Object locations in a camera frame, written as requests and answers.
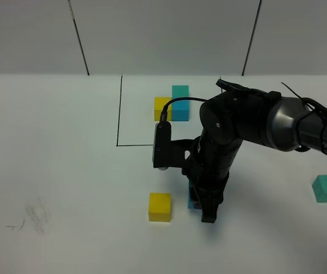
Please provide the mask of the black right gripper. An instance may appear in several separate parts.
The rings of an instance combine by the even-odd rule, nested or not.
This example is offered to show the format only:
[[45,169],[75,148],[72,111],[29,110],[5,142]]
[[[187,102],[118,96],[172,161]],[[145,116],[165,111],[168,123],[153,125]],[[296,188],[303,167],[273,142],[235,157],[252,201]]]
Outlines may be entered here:
[[[226,186],[229,169],[242,144],[242,139],[235,139],[224,145],[218,144],[209,134],[201,134],[196,144],[195,154],[197,162],[203,166],[210,176],[210,182],[205,187],[213,186],[217,181],[224,180]],[[203,223],[214,223],[217,219],[217,210],[223,202],[223,191],[205,191],[200,196]]]

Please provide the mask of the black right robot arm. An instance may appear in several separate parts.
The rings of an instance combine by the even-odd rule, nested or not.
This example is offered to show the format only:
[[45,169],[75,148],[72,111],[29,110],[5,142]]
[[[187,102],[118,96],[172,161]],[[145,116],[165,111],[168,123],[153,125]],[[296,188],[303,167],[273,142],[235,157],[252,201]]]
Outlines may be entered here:
[[200,107],[202,134],[194,140],[190,167],[194,208],[214,223],[229,170],[244,141],[279,151],[317,150],[327,155],[327,108],[310,98],[284,97],[219,79],[222,93]]

